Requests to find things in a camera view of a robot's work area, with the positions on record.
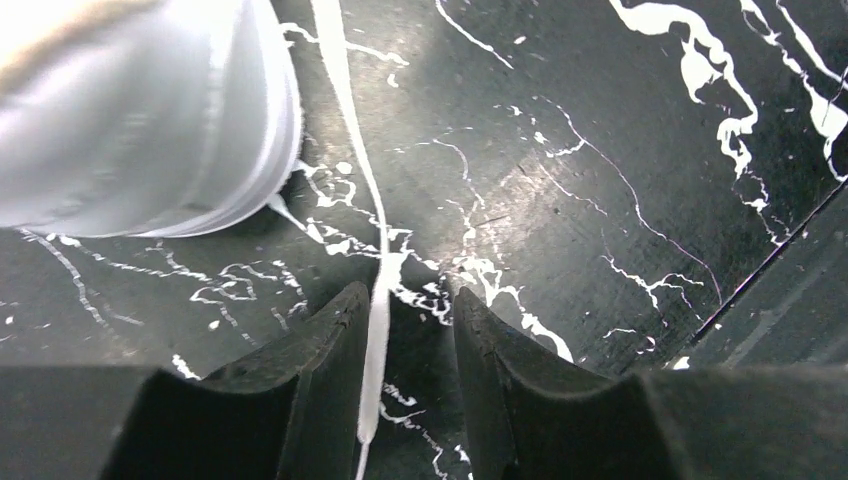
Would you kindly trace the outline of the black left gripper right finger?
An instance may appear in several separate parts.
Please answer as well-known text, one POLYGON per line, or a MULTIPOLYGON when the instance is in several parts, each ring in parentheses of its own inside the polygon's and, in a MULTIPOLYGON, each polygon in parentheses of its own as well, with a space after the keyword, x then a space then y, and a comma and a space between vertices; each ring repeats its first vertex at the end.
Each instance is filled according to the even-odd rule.
POLYGON ((455 297, 453 332, 474 478, 675 478, 639 378, 562 359, 468 288, 455 297))

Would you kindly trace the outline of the white sneaker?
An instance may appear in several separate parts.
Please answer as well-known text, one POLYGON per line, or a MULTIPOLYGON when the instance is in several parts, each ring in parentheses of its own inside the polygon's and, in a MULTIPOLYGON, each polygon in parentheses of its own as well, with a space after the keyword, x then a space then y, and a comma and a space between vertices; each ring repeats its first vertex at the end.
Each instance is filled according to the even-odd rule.
POLYGON ((5 1, 1 225, 191 237, 284 187, 302 109, 268 1, 5 1))

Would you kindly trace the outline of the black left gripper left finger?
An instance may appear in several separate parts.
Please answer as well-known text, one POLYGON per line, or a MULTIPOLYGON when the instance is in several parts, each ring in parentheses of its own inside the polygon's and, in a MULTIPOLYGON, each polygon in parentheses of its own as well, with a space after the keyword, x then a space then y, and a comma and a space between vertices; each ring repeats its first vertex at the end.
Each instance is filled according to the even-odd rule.
POLYGON ((348 479, 369 292, 346 286, 288 336, 202 380, 149 371, 106 479, 348 479))

